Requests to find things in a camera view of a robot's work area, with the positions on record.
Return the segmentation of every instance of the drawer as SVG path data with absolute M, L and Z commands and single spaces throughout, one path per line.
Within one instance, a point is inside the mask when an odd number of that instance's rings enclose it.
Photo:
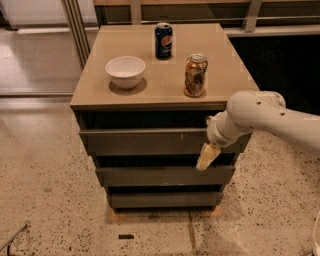
M 206 186 L 228 184 L 234 166 L 210 166 L 205 171 L 194 167 L 97 168 L 96 174 L 105 187 Z
M 220 204 L 223 192 L 147 193 L 108 195 L 112 208 L 148 207 L 215 207 Z
M 199 154 L 207 141 L 204 128 L 83 130 L 90 155 Z

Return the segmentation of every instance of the terrazzo floor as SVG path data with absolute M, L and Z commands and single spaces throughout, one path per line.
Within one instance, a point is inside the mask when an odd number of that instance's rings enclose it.
M 0 30 L 0 65 L 1 91 L 72 90 L 81 73 L 65 34 L 19 36 Z M 28 222 L 10 255 L 311 253 L 320 209 L 320 159 L 257 131 L 215 211 L 115 214 L 69 102 L 0 100 L 0 245 Z M 320 224 L 316 240 L 320 243 Z

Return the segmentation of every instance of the gold can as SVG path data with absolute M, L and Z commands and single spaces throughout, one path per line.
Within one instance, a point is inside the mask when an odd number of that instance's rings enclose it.
M 191 54 L 186 60 L 185 89 L 189 97 L 199 97 L 204 92 L 207 57 L 201 53 Z

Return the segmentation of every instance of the soda can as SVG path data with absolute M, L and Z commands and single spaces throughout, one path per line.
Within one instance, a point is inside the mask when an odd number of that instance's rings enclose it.
M 172 27 L 169 23 L 161 22 L 155 28 L 155 53 L 159 60 L 171 58 Z
M 204 92 L 205 75 L 208 67 L 207 57 L 201 53 L 191 54 L 186 60 L 184 93 L 199 97 Z

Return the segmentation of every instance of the white bowl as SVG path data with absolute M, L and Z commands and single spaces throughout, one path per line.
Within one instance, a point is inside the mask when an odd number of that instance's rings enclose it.
M 131 89 L 141 81 L 145 67 L 143 60 L 123 56 L 109 61 L 105 69 L 113 83 L 122 89 Z

